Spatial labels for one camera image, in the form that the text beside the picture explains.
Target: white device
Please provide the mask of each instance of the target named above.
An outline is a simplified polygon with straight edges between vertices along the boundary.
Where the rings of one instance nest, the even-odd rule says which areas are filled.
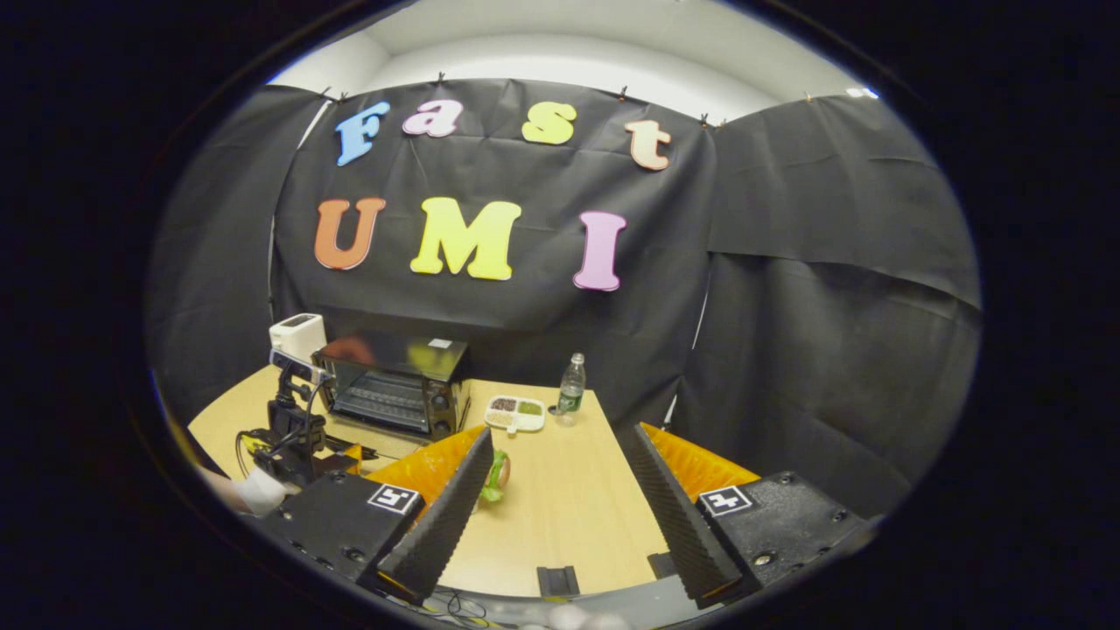
[[[269,328],[272,348],[284,354],[311,363],[311,353],[327,345],[327,333],[323,327],[323,315],[300,313]]]

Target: white wall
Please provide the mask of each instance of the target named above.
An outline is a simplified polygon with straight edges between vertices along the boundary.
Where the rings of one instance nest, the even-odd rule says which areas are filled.
[[[778,101],[726,74],[664,53],[591,37],[507,35],[460,39],[392,57],[363,91],[446,78],[572,83],[650,101],[693,118],[732,120]]]
[[[330,87],[327,95],[337,99],[343,92],[364,92],[389,58],[385,48],[368,33],[355,33],[296,62],[269,83],[311,92]]]

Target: blue letter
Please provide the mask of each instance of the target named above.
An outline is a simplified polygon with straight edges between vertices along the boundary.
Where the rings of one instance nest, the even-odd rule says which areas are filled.
[[[382,101],[357,115],[347,118],[339,122],[338,127],[335,127],[335,131],[343,139],[343,155],[338,156],[338,166],[345,166],[373,148],[373,143],[366,141],[365,137],[368,136],[372,140],[377,135],[377,130],[381,128],[381,120],[377,117],[386,113],[389,113],[389,102]]]

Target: orange letter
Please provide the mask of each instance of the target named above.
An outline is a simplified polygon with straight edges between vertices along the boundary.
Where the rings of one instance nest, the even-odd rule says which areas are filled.
[[[370,197],[357,202],[357,231],[354,244],[338,249],[338,224],[349,202],[329,200],[319,204],[319,228],[315,232],[315,258],[327,269],[353,269],[365,260],[373,241],[373,221],[385,207],[385,200]]]
[[[656,120],[637,120],[626,123],[631,137],[631,156],[634,161],[650,170],[661,170],[669,166],[669,158],[657,155],[657,142],[669,143],[672,138],[657,126]]]

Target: white tray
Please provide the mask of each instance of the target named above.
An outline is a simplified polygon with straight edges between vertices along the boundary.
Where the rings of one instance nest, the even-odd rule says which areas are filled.
[[[497,399],[513,400],[514,410],[495,409],[494,401]],[[536,405],[541,413],[523,414],[519,409],[522,404]],[[520,396],[495,396],[486,402],[486,414],[483,418],[492,427],[504,428],[510,435],[515,435],[519,430],[541,430],[544,428],[544,413],[547,407],[540,400],[533,398],[522,398]]]

